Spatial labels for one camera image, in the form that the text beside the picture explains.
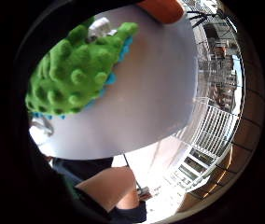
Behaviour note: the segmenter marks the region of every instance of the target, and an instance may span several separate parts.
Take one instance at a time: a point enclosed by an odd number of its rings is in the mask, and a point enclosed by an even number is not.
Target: green fuzzy toy
[[[113,65],[119,61],[125,40],[136,33],[138,26],[124,22],[114,35],[88,43],[88,29],[93,21],[91,18],[79,24],[39,62],[25,98],[30,112],[74,114],[100,96]]]

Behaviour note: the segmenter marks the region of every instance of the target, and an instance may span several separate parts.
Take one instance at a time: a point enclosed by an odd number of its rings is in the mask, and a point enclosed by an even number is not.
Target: orange object
[[[185,11],[176,0],[145,0],[137,3],[137,6],[157,21],[166,24],[179,21]]]

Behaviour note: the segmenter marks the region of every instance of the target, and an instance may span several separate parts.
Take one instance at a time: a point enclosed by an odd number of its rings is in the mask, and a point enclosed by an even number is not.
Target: sleeve
[[[133,209],[118,209],[115,207],[110,216],[113,224],[132,224],[146,221],[146,202],[140,201],[139,206]]]

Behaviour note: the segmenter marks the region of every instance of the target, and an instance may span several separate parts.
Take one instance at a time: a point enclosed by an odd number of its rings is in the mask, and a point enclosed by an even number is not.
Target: person
[[[109,223],[129,224],[146,221],[146,199],[139,196],[133,170],[111,167],[113,158],[74,161],[48,158],[52,168],[63,175],[84,202]]]

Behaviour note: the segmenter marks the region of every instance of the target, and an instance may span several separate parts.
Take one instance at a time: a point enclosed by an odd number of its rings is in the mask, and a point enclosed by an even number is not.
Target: railing
[[[213,6],[210,8],[204,1],[182,2],[187,11],[208,14],[216,12],[213,3],[208,2]],[[190,21],[198,49],[198,89],[190,124],[174,134],[188,147],[187,153],[170,166],[168,173],[187,191],[204,184],[202,181],[229,152],[244,104],[244,68],[235,27],[229,18],[218,16],[210,16],[199,25],[195,24],[200,18]]]

